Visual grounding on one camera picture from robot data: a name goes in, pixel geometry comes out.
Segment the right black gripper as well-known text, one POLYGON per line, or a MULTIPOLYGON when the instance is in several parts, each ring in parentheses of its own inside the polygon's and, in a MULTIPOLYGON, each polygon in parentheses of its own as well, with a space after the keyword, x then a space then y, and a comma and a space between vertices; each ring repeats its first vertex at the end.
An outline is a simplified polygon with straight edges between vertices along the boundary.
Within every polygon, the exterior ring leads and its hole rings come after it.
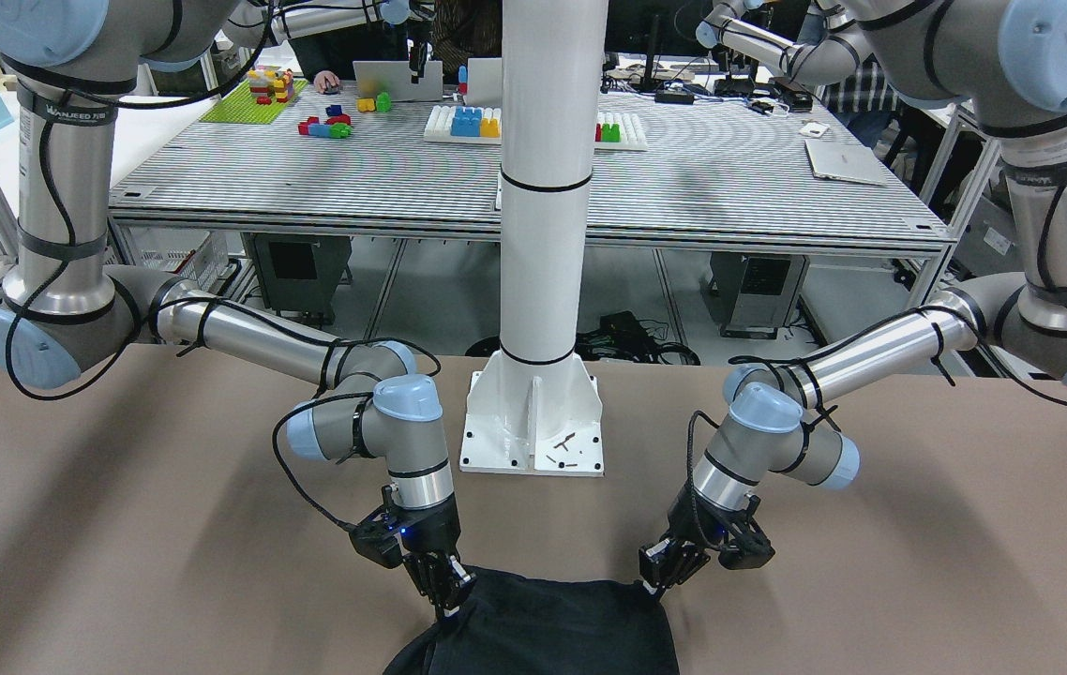
POLYGON ((456 496, 428 508, 398 508, 398 526, 413 584, 434 607, 437 621, 447 618, 449 610, 469 597, 476 581, 457 557, 461 528, 456 496))

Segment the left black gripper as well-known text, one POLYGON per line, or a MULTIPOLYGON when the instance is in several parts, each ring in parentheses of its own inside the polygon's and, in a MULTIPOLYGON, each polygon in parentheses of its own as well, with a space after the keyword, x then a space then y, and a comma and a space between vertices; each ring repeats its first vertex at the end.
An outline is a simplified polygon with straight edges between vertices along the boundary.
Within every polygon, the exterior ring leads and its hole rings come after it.
POLYGON ((642 585, 663 595, 689 580, 714 551, 719 563, 740 563, 740 510, 708 503, 696 492, 680 492, 668 513, 665 539, 638 550, 642 585))

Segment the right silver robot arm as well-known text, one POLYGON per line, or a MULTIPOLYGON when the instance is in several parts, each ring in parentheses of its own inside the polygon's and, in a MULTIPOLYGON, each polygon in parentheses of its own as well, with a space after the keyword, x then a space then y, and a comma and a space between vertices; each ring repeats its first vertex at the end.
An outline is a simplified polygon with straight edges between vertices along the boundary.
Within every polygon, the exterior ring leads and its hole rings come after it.
POLYGON ((449 618, 474 576, 460 562, 452 467, 435 381, 413 347, 350 341, 201 290, 144 266, 108 266, 118 112, 140 65, 185 68, 217 34, 260 50, 302 33, 276 1, 0 1, 0 52, 18 73, 18 264, 0 307, 0 367, 38 400, 70 395, 130 343, 208 349, 310 382, 276 425, 299 456, 383 459, 383 503, 338 518, 359 555, 405 568, 449 618))

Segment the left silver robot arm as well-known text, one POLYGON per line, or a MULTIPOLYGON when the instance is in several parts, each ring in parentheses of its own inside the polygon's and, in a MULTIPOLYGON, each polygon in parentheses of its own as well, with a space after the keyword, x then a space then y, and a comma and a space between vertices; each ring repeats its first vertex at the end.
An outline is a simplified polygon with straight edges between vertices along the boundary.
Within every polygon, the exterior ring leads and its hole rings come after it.
POLYGON ((769 472, 844 488, 858 448, 807 412, 945 352, 996 345, 1067 385, 1067 1, 847 1, 867 43, 912 102, 970 99, 996 141, 1022 273, 958 283, 847 340, 790 361, 749 359, 726 379, 727 417, 687 478, 663 539, 640 549, 654 597, 717 555, 729 569, 774 555, 755 521, 769 472))

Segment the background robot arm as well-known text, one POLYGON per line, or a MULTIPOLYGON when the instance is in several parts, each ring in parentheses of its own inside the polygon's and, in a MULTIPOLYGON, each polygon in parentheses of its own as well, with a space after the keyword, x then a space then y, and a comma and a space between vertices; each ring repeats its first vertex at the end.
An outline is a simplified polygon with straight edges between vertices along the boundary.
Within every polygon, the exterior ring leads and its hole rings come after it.
POLYGON ((791 42, 745 22, 743 15, 761 5, 761 1, 714 1, 708 16, 696 27, 697 42, 708 50, 721 44, 752 57, 779 77, 815 86, 844 82, 873 54, 864 31, 838 1, 818 3, 828 34, 817 44, 791 42))

